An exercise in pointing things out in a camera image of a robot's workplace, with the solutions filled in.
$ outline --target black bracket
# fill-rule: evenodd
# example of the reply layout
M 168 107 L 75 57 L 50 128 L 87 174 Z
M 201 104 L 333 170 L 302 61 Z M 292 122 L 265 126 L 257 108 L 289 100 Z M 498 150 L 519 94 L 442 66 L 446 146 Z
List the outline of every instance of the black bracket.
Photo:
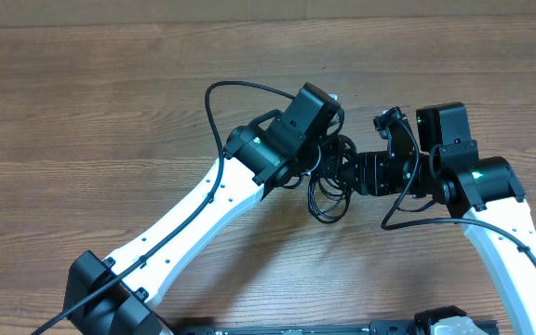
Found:
M 409 134 L 399 123 L 405 125 L 412 132 L 407 116 L 400 111 L 399 107 L 393 107 L 382 115 L 373 118 L 373 126 L 380 133 L 380 137 L 383 140 L 388 140 L 388 155 L 390 157 L 406 157 L 413 150 Z
M 63 309 L 74 306 L 114 278 L 113 259 L 99 260 L 90 250 L 70 267 Z M 144 303 L 148 292 L 117 284 L 68 318 L 85 335 L 153 335 L 162 331 L 156 313 Z
M 315 166 L 318 145 L 341 111 L 338 102 L 306 83 L 284 112 L 268 112 L 233 130 L 224 147 L 225 157 L 236 157 L 252 170 L 253 181 L 264 184 L 266 196 Z M 260 123 L 268 120 L 272 120 L 268 128 L 261 128 Z
M 495 321 L 475 321 L 475 325 L 489 335 L 500 334 Z M 298 325 L 248 328 L 195 326 L 175 328 L 172 331 L 175 335 L 421 335 L 424 333 L 424 328 L 422 328 L 422 324 L 417 324 L 415 321 L 410 320 L 381 320 L 348 326 L 305 327 Z

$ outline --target wire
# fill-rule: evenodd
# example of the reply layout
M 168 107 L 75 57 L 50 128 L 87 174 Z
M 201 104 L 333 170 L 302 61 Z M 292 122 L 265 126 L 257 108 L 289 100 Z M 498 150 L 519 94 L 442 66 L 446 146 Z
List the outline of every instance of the wire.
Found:
M 286 188 L 286 189 L 289 189 L 289 190 L 294 190 L 296 188 L 298 188 L 299 186 L 301 186 L 303 182 L 303 174 L 299 175 L 297 177 L 297 181 L 295 181 L 295 183 L 293 184 L 290 184 L 290 185 L 283 185 L 283 188 Z
M 317 186 L 320 190 L 320 192 L 328 199 L 328 200 L 340 200 L 344 198 L 344 190 L 341 186 L 339 186 L 336 181 L 331 181 L 330 179 L 323 179 L 323 178 L 316 178 L 317 179 Z M 332 187 L 335 190 L 341 191 L 339 194 L 335 194 L 324 187 L 322 184 L 322 180 L 325 180 L 326 183 Z
M 353 191 L 349 191 L 347 189 L 340 190 L 342 191 L 340 194 L 333 194 L 328 191 L 327 194 L 322 192 L 327 199 L 335 201 L 334 205 L 332 205 L 328 209 L 322 210 L 315 202 L 315 185 L 318 184 L 320 185 L 320 187 L 322 187 L 320 180 L 321 179 L 317 176 L 312 176 L 312 178 L 309 180 L 309 184 L 307 185 L 307 209 L 316 220 L 325 224 L 332 224 L 342 219 L 342 217 L 346 214 L 347 210 L 349 210 L 349 205 L 351 204 L 351 194 L 353 193 Z M 342 200 L 344 200 L 344 209 L 342 210 L 341 214 L 336 216 L 329 215 L 332 210 L 338 207 Z
M 250 125 L 253 125 L 253 126 L 258 126 L 260 123 L 264 122 L 264 121 L 268 121 L 270 120 L 271 118 L 274 118 L 276 116 L 279 116 L 281 115 L 282 113 L 279 111 L 279 110 L 273 110 L 273 111 L 270 111 L 270 112 L 266 112 L 256 118 L 254 118 L 253 120 L 251 120 L 249 122 Z
M 165 320 L 165 318 L 161 315 L 159 315 L 157 312 L 154 312 L 154 314 L 156 315 L 156 317 L 158 317 L 158 319 L 160 320 L 160 322 L 163 323 L 163 325 L 165 325 L 167 328 L 171 329 L 172 326 L 167 322 L 167 320 Z
M 47 329 L 53 327 L 56 323 L 60 322 L 63 318 L 70 316 L 75 310 L 78 308 L 84 306 L 85 304 L 91 302 L 93 299 L 96 299 L 99 297 L 102 293 L 106 292 L 109 288 L 112 288 L 113 286 L 117 285 L 119 282 L 121 282 L 126 276 L 131 274 L 134 270 L 137 268 L 143 266 L 146 264 L 146 260 L 148 260 L 150 257 L 152 257 L 160 248 L 162 248 L 168 241 L 170 241 L 173 237 L 175 237 L 178 233 L 180 233 L 190 222 L 192 222 L 195 217 L 198 216 L 198 214 L 206 207 L 207 204 L 209 204 L 213 198 L 214 194 L 216 193 L 217 189 L 221 185 L 221 179 L 222 179 L 222 172 L 224 170 L 224 154 L 222 151 L 222 142 L 221 142 L 221 135 L 219 134 L 219 131 L 216 127 L 216 123 L 214 122 L 214 117 L 212 116 L 212 110 L 210 109 L 210 93 L 212 90 L 216 87 L 221 86 L 244 86 L 244 87 L 254 87 L 257 89 L 262 89 L 268 92 L 272 92 L 278 95 L 281 95 L 283 97 L 289 98 L 294 100 L 295 97 L 288 94 L 287 92 L 283 92 L 281 90 L 272 88 L 272 87 L 266 87 L 264 85 L 255 84 L 255 83 L 249 83 L 245 81 L 221 81 L 214 83 L 210 85 L 206 89 L 206 93 L 204 94 L 204 106 L 206 108 L 206 115 L 208 117 L 208 122 L 210 123 L 210 128 L 212 129 L 212 135 L 214 136 L 214 141 L 216 142 L 216 146 L 219 152 L 219 170 L 217 174 L 217 179 L 214 181 L 214 185 L 212 185 L 212 188 L 206 195 L 206 198 L 202 201 L 202 203 L 194 210 L 194 212 L 187 218 L 185 221 L 183 221 L 175 230 L 173 230 L 170 234 L 165 236 L 160 242 L 158 242 L 154 247 L 152 247 L 150 250 L 148 250 L 144 255 L 141 255 L 133 264 L 131 264 L 126 270 L 124 270 L 121 274 L 117 275 L 115 278 L 113 278 L 111 281 L 103 285 L 102 287 L 98 288 L 94 292 L 88 294 L 84 299 L 77 302 L 74 306 L 66 309 L 65 311 L 62 311 L 61 313 L 57 314 L 55 317 L 48 320 L 43 326 L 39 327 L 37 330 L 35 330 L 32 334 L 38 335 L 45 332 Z
M 320 146 L 317 146 L 317 161 L 315 162 L 314 167 L 312 167 L 311 170 L 303 172 L 303 174 L 311 175 L 312 171 L 317 169 L 317 167 L 320 165 L 320 161 L 322 160 L 322 149 L 320 149 Z
M 402 120 L 399 120 L 398 118 L 396 117 L 393 117 L 392 118 L 395 122 L 397 122 L 402 128 L 405 129 L 405 131 L 407 132 L 407 134 L 409 134 L 409 137 L 410 137 L 410 141 L 412 141 L 413 143 L 413 147 L 415 149 L 415 168 L 413 169 L 413 173 L 410 174 L 410 178 L 409 178 L 409 182 L 407 182 L 407 186 L 405 186 L 405 189 L 402 191 L 402 193 L 398 196 L 398 198 L 395 200 L 394 204 L 392 205 L 392 207 L 390 208 L 390 210 L 388 210 L 388 213 L 386 214 L 386 216 L 383 218 L 382 220 L 382 225 L 381 225 L 381 228 L 383 230 L 391 230 L 391 229 L 394 229 L 394 228 L 391 228 L 391 226 L 387 226 L 386 223 L 388 223 L 388 221 L 390 220 L 390 218 L 392 218 L 392 215 L 395 213 L 395 211 L 400 207 L 400 203 L 402 202 L 402 200 L 405 198 L 405 195 L 407 195 L 407 193 L 409 192 L 409 189 L 410 187 L 412 186 L 413 182 L 415 181 L 415 176 L 417 176 L 417 172 L 419 171 L 419 164 L 421 163 L 421 158 L 420 158 L 420 155 L 419 155 L 419 144 L 417 144 L 417 140 L 415 140 L 415 136 L 413 135 L 413 133 L 409 130 L 409 128 L 407 127 L 407 125 L 405 125 L 404 122 L 402 122 Z
M 423 220 L 415 220 L 415 221 L 397 223 L 395 225 L 388 226 L 387 228 L 388 230 L 395 230 L 395 229 L 400 229 L 400 228 L 409 228 L 409 227 L 415 227 L 415 226 L 420 226 L 420 225 L 425 225 L 425 224 L 438 224 L 438 223 L 461 223 L 461 224 L 469 224 L 469 225 L 474 225 L 474 226 L 489 229 L 492 232 L 497 233 L 509 239 L 514 244 L 516 244 L 518 251 L 527 255 L 530 262 L 536 269 L 536 257 L 535 255 L 533 255 L 532 251 L 530 250 L 530 247 L 522 243 L 522 241 L 514 237 L 512 234 L 507 233 L 505 230 L 498 228 L 490 223 L 483 222 L 483 221 L 471 220 L 471 219 L 435 218 L 435 219 L 423 219 Z
M 398 210 L 400 211 L 404 211 L 404 212 L 410 212 L 410 213 L 419 213 L 419 212 L 423 212 L 425 211 L 426 209 L 430 208 L 431 206 L 437 204 L 437 201 L 435 200 L 429 200 L 428 202 L 425 203 L 425 205 L 417 208 L 417 209 L 403 209 L 403 208 L 398 208 Z

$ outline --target wood grain surface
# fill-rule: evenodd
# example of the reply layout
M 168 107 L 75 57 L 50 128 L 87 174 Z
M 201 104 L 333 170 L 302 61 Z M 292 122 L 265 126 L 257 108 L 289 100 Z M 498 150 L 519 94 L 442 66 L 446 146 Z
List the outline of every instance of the wood grain surface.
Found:
M 0 28 L 536 14 L 536 0 L 0 0 Z
M 536 226 L 536 17 L 309 20 L 0 30 L 0 334 L 28 334 L 62 306 L 84 250 L 104 257 L 203 177 L 216 156 L 203 93 L 249 80 L 337 93 L 360 151 L 371 118 L 462 101 L 482 157 L 507 158 Z M 222 138 L 285 108 L 245 87 L 212 97 Z M 183 271 L 157 311 L 222 326 L 407 319 L 456 304 L 511 333 L 479 256 L 452 225 L 384 232 L 393 197 L 354 196 L 334 225 L 304 187 L 275 190 Z M 419 201 L 410 199 L 406 207 Z M 447 216 L 437 206 L 394 222 Z M 59 323 L 51 334 L 75 334 Z

